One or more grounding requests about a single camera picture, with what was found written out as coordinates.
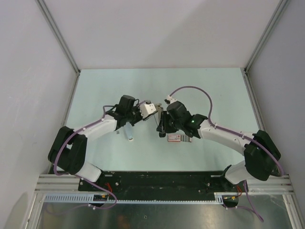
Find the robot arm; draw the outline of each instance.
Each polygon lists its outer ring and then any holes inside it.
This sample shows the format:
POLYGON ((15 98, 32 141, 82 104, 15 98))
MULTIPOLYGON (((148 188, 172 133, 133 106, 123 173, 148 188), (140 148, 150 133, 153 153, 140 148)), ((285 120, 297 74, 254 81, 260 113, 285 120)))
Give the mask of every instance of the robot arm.
POLYGON ((275 162, 263 149, 250 140, 253 139, 262 144, 279 160, 281 154, 265 131, 259 130, 257 133, 240 132, 242 136, 248 137, 246 139, 219 129, 217 125, 213 126, 209 122, 208 117, 204 115, 191 115, 186 107, 175 99, 170 98, 165 101, 169 105, 166 111, 161 113, 160 122, 157 127, 160 137, 165 137, 166 133, 175 133, 178 130, 182 130, 189 137, 216 141, 236 150, 245 157, 245 161, 237 165, 228 166, 224 170, 223 177, 227 183, 225 185, 238 184, 251 177, 265 181, 270 175, 275 174, 275 162))
POLYGON ((85 160, 87 142, 116 131, 127 122, 134 126, 139 121, 145 121, 157 112, 156 107, 151 102, 146 101, 134 105, 135 101, 136 99, 131 96, 122 96, 119 104, 107 111, 102 119, 87 125, 87 128, 80 131, 66 126, 62 127, 49 152, 48 160, 54 163, 61 146, 68 137, 74 135, 61 152, 58 166, 69 174, 78 175, 95 182, 102 171, 85 160))

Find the purple cable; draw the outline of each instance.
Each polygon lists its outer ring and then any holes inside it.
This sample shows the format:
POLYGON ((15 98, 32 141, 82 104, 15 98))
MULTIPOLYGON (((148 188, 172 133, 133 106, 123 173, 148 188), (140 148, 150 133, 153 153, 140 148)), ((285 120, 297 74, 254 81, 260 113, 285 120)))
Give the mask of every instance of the purple cable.
POLYGON ((217 128, 217 129, 220 129, 220 130, 223 130, 223 131, 226 131, 226 132, 229 132, 231 134, 234 134, 234 135, 237 135, 239 137, 244 137, 245 139, 253 142, 254 144, 256 144, 258 147, 260 147, 263 151, 265 151, 270 157, 271 159, 275 162, 275 164, 277 165, 279 171, 280 171, 280 174, 281 176, 283 176, 285 173, 284 173, 284 170, 282 168, 282 166, 280 165, 280 163, 277 161, 277 159, 269 152, 269 150, 267 150, 262 144, 258 143, 257 141, 253 140, 252 138, 248 137, 248 136, 244 136, 243 134, 239 133, 239 132, 236 132, 236 131, 233 131, 233 130, 230 130, 230 129, 227 129, 227 128, 224 128, 224 127, 221 127, 221 126, 217 126, 215 127, 215 124, 212 122, 211 120, 211 114, 212 114, 212 109, 213 109, 213 102, 212 102, 212 99, 210 97, 210 95, 204 91, 203 89, 199 88, 199 87, 196 87, 196 86, 183 86, 183 87, 179 87, 178 89, 174 90, 170 96, 172 96, 173 94, 175 94, 177 91, 183 89, 183 88, 194 88, 194 89, 197 89, 201 92, 203 92, 209 99, 210 101, 210 111, 209 111, 209 114, 208 114, 208 121, 209 123, 214 127, 214 128, 217 128))
MULTIPOLYGON (((183 89, 183 88, 194 88, 194 89, 197 89, 197 90, 203 92, 203 93, 208 97, 208 99, 209 99, 209 101, 210 101, 210 111, 209 111, 209 114, 208 114, 208 121, 209 121, 209 123, 210 123, 211 126, 213 126, 214 128, 217 128, 217 129, 220 129, 220 130, 229 132, 229 133, 231 133, 231 134, 237 135, 237 136, 239 136, 239 137, 243 137, 243 138, 245 138, 245 139, 247 139, 247 140, 253 142, 254 144, 256 144, 258 147, 260 147, 261 149, 263 149, 263 150, 272 158, 272 160, 273 160, 273 161, 275 162, 275 164, 277 165, 277 167, 278 167, 278 169, 279 169, 279 171, 280 171, 281 176, 284 175, 284 170, 283 170, 282 166, 280 165, 280 163, 279 163, 279 162, 277 161, 277 159, 269 152, 269 150, 267 150, 262 144, 258 143, 257 141, 253 140, 252 138, 250 138, 250 137, 248 137, 248 136, 244 136, 243 134, 238 133, 238 132, 236 132, 236 131, 233 131, 233 130, 230 130, 230 129, 227 129, 227 128, 224 128, 224 127, 221 127, 221 126, 215 126, 215 124, 214 124, 214 123, 212 122, 212 120, 211 120, 211 114, 212 114, 212 109, 213 109, 213 102, 212 102, 212 99, 211 99, 210 95, 209 95, 205 90, 203 90, 203 89, 201 89, 201 88, 199 88, 199 87, 196 87, 196 86, 183 86, 183 87, 179 87, 179 88, 177 88, 176 90, 174 90, 174 91, 170 94, 170 96, 172 96, 172 95, 175 94, 177 91, 179 91, 179 90, 181 90, 181 89, 183 89)), ((253 212, 254 214, 257 215, 257 217, 259 218, 259 220, 260 220, 261 222, 263 222, 264 219, 258 214, 258 212, 256 211, 254 205, 252 204, 252 201, 250 200, 250 197, 249 197, 249 194, 248 194, 248 191, 247 191, 246 186, 247 186, 247 182, 244 181, 244 189, 245 189, 245 192, 246 192, 248 201, 249 201, 249 203, 250 203, 252 209, 250 209, 250 208, 248 208, 248 207, 244 207, 244 206, 240 206, 240 207, 237 207, 237 208, 246 209, 246 210, 248 210, 248 211, 253 212)))
POLYGON ((248 194, 248 191, 247 191, 247 185, 248 185, 248 184, 247 184, 247 181, 244 180, 244 191, 245 191, 246 196, 247 196, 247 198, 248 198, 248 201, 249 201, 249 203, 250 203, 250 205, 251 205, 251 207, 252 207, 252 209, 253 209, 252 212, 253 212, 254 214, 257 215, 257 217, 259 218, 259 220, 260 220, 261 222, 264 222, 263 217, 261 217, 260 214, 258 214, 258 212, 256 211, 256 209, 255 209, 255 207, 254 207, 254 205, 253 205, 253 203, 252 203, 252 201, 251 201, 251 199, 250 199, 250 197, 249 197, 249 194, 248 194))
MULTIPOLYGON (((61 156, 61 154, 62 154, 64 148, 66 147, 66 145, 68 144, 68 142, 69 142, 75 135, 77 135, 80 131, 83 131, 84 128, 89 128, 89 127, 91 127, 91 126, 94 126, 94 125, 96 125, 96 124, 102 122, 102 119, 103 119, 103 118, 105 117, 105 115, 106 115, 106 110, 105 110, 106 107, 113 107, 113 106, 110 106, 110 105, 105 105, 105 106, 103 106, 103 116, 101 117, 101 119, 99 119, 99 120, 97 120, 97 121, 95 121, 95 122, 93 122, 93 123, 90 123, 90 124, 84 126, 84 127, 81 128, 81 129, 78 129, 78 130, 74 131, 74 133, 71 134, 71 135, 67 138, 67 140, 62 144, 62 146, 61 146, 61 148, 60 148, 60 150, 59 150, 59 152, 58 152, 58 154, 57 154, 57 156, 56 156, 56 158, 55 158, 55 161, 54 161, 54 168, 53 168, 54 174, 56 174, 56 175, 58 175, 58 176, 61 176, 61 175, 63 175, 63 174, 67 174, 67 173, 59 173, 59 172, 57 171, 57 164, 58 164, 59 158, 60 158, 60 156, 61 156)), ((106 190, 106 189, 104 189, 104 188, 102 188, 102 187, 100 187, 100 186, 94 184, 93 182, 91 182, 91 181, 89 181, 89 180, 87 180, 87 179, 85 179, 85 178, 82 178, 82 177, 80 177, 80 176, 78 176, 78 175, 75 175, 75 176, 76 176, 76 177, 79 177, 79 178, 81 178, 81 179, 83 179, 83 180, 85 180, 86 182, 90 183, 91 185, 97 187, 98 189, 100 189, 100 190, 102 190, 102 191, 107 192, 108 194, 110 194, 110 195, 112 195, 112 196, 114 197, 114 204, 110 205, 109 207, 104 207, 104 208, 103 208, 103 207, 96 207, 96 206, 93 206, 93 207, 95 207, 96 209, 109 209, 109 208, 112 208, 114 205, 116 205, 118 199, 117 199, 117 197, 116 197, 112 192, 110 192, 110 191, 108 191, 108 190, 106 190)), ((70 210, 74 210, 74 209, 76 209, 76 208, 80 208, 80 207, 83 207, 83 206, 88 206, 88 205, 87 205, 87 204, 86 204, 86 205, 79 205, 79 206, 76 206, 76 207, 74 207, 74 208, 71 208, 70 210)), ((58 213, 58 215, 65 214, 65 213, 69 212, 70 210, 65 211, 65 212, 63 212, 63 213, 58 213)))
POLYGON ((141 104, 143 104, 143 103, 145 103, 145 102, 146 102, 146 100, 144 100, 144 101, 138 103, 137 106, 140 106, 141 104))

